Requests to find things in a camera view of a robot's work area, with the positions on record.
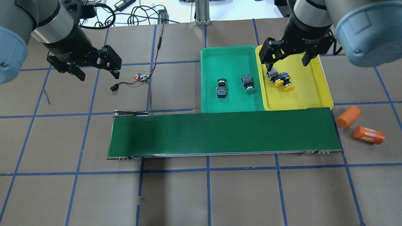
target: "orange battery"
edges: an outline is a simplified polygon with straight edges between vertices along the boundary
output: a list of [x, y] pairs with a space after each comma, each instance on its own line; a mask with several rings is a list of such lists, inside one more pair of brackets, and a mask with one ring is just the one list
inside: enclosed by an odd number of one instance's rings
[[353, 132], [353, 137], [369, 143], [381, 144], [384, 141], [385, 134], [364, 126], [357, 126]]
[[336, 123], [340, 127], [348, 128], [360, 115], [361, 110], [358, 107], [350, 106], [336, 119]]

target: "green panel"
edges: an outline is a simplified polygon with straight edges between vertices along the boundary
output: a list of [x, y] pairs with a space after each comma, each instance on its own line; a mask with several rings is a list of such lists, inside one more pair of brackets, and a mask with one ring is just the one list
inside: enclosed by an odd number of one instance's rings
[[[246, 94], [242, 76], [249, 74], [256, 92]], [[226, 79], [226, 98], [216, 96], [218, 79]], [[264, 111], [254, 46], [214, 47], [201, 51], [203, 113]]]
[[108, 158], [340, 150], [329, 109], [115, 117]]

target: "yellow tray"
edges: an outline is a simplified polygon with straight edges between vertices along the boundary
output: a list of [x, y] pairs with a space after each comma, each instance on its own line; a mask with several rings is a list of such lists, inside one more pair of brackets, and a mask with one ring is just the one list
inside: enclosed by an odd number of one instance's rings
[[261, 64], [258, 56], [261, 47], [262, 45], [259, 45], [255, 52], [265, 110], [296, 110], [312, 107], [332, 109], [334, 107], [319, 56], [312, 59], [306, 67], [302, 64], [303, 53], [290, 55], [274, 64], [274, 68], [279, 73], [284, 71], [289, 73], [290, 82], [295, 86], [293, 90], [285, 92], [283, 86], [276, 88], [269, 81], [267, 68]]

